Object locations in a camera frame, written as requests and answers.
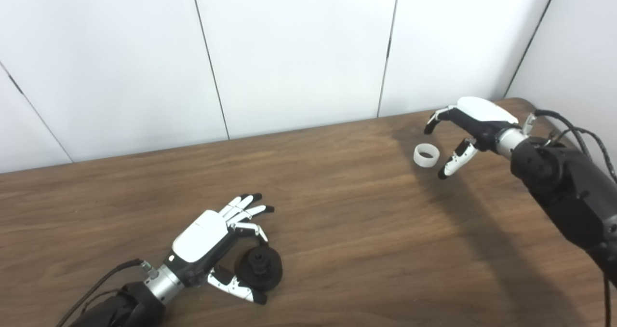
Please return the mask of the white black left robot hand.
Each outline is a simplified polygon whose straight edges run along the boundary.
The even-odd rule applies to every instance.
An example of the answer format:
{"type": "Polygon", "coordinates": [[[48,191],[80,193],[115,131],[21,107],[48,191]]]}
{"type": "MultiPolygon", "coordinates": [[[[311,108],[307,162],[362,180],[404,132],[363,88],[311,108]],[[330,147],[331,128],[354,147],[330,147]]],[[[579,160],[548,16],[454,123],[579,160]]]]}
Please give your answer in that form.
{"type": "Polygon", "coordinates": [[[265,305],[264,293],[218,264],[240,238],[255,237],[260,245],[268,245],[265,231],[253,218],[273,213],[275,208],[253,205],[261,199],[260,193],[242,194],[219,211],[205,210],[187,226],[174,239],[163,262],[174,283],[183,287],[208,284],[237,298],[265,305]]]}

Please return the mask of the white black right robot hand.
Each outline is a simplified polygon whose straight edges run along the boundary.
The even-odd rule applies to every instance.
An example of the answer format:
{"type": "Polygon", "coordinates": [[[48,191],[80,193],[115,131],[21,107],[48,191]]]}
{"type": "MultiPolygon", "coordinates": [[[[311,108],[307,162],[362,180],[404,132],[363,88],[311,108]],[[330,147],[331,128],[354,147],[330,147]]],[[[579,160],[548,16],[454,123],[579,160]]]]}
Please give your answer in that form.
{"type": "Polygon", "coordinates": [[[424,133],[432,134],[442,121],[454,123],[470,136],[460,142],[439,169],[438,178],[441,180],[454,175],[478,152],[492,151],[510,160],[516,146],[525,139],[515,116],[483,98],[461,97],[455,105],[436,110],[424,133]]]}

